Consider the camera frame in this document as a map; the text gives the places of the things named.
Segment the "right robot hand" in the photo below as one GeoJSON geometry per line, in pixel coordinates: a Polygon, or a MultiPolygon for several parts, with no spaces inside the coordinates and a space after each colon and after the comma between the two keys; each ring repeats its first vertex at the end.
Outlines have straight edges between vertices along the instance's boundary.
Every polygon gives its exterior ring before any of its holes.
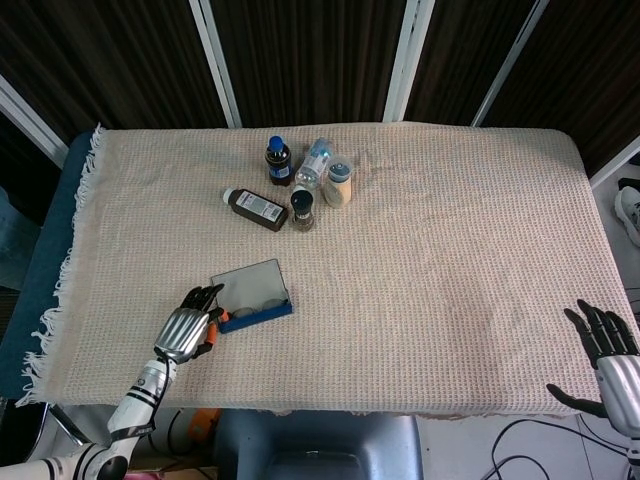
{"type": "Polygon", "coordinates": [[[593,369],[600,399],[571,396],[559,386],[547,391],[561,404],[609,421],[619,434],[639,438],[639,344],[627,322],[613,311],[577,301],[564,314],[574,326],[593,369]]]}

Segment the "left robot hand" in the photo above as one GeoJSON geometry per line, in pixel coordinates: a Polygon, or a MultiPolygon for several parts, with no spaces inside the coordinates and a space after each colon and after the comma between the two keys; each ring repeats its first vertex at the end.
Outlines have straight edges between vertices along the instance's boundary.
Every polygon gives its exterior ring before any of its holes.
{"type": "Polygon", "coordinates": [[[160,360],[180,365],[212,350],[220,324],[230,319],[217,300],[223,288],[224,284],[197,286],[187,293],[155,341],[160,360]]]}

